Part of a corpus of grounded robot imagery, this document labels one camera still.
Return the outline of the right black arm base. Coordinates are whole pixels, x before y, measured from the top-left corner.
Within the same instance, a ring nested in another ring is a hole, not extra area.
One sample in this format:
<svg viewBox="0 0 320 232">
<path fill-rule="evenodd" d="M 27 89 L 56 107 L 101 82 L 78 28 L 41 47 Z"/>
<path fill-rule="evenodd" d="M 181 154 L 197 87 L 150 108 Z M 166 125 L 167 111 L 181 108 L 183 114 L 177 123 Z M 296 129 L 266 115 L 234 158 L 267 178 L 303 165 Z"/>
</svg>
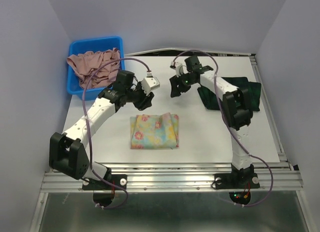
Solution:
<svg viewBox="0 0 320 232">
<path fill-rule="evenodd" d="M 211 188 L 215 190 L 241 190 L 241 189 L 258 189 L 260 188 L 259 179 L 256 173 L 253 175 L 237 175 L 235 173 L 217 173 Z"/>
</svg>

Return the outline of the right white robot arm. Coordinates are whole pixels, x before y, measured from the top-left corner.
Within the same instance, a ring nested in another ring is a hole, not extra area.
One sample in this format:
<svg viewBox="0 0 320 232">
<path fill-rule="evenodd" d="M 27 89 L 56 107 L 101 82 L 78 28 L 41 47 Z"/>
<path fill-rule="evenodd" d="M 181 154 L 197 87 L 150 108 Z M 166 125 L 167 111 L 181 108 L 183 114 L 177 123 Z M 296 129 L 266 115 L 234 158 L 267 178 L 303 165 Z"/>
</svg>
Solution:
<svg viewBox="0 0 320 232">
<path fill-rule="evenodd" d="M 214 175 L 212 188 L 253 189 L 260 182 L 245 145 L 249 141 L 249 125 L 253 117 L 248 89 L 241 89 L 218 76 L 218 70 L 203 66 L 197 56 L 185 59 L 185 64 L 173 60 L 170 68 L 175 75 L 170 78 L 170 96 L 178 97 L 187 92 L 191 85 L 200 84 L 216 96 L 222 120 L 231 136 L 232 160 L 230 173 Z"/>
</svg>

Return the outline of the green plaid skirt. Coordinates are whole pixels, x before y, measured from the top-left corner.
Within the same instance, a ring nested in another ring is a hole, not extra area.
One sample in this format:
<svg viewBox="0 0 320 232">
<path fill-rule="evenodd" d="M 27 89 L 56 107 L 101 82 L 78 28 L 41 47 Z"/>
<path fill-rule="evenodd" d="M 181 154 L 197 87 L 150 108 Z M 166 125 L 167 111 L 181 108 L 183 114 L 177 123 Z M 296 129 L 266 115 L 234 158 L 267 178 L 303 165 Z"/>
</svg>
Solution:
<svg viewBox="0 0 320 232">
<path fill-rule="evenodd" d="M 234 101 L 236 106 L 241 105 L 241 91 L 247 91 L 249 95 L 250 108 L 253 112 L 260 111 L 260 98 L 261 98 L 261 83 L 250 82 L 247 77 L 223 77 L 225 81 L 237 87 L 234 92 L 226 92 L 225 95 L 227 98 L 231 98 L 231 95 L 234 96 Z M 219 110 L 219 105 L 217 98 L 214 92 L 204 86 L 197 88 L 199 97 L 208 110 Z"/>
</svg>

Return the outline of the pastel floral skirt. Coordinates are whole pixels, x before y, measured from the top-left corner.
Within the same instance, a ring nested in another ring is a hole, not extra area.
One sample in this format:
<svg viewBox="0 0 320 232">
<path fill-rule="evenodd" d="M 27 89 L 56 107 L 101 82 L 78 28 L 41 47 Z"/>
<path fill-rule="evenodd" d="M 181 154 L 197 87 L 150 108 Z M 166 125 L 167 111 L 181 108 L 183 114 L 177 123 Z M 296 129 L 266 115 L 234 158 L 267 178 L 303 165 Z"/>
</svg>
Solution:
<svg viewBox="0 0 320 232">
<path fill-rule="evenodd" d="M 175 149 L 179 147 L 179 116 L 136 115 L 130 118 L 131 149 Z"/>
</svg>

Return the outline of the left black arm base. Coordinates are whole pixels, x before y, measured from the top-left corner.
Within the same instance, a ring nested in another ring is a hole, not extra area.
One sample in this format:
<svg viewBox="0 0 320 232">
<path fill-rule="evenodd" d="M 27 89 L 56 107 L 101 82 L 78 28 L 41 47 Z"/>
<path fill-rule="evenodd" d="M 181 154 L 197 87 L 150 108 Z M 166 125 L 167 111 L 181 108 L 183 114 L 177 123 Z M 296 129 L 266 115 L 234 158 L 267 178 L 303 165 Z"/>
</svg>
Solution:
<svg viewBox="0 0 320 232">
<path fill-rule="evenodd" d="M 112 174 L 108 184 L 101 180 L 95 180 L 91 178 L 86 178 L 86 181 L 82 181 L 82 190 L 93 191 L 93 190 L 121 190 L 127 189 L 128 176 L 126 174 Z"/>
</svg>

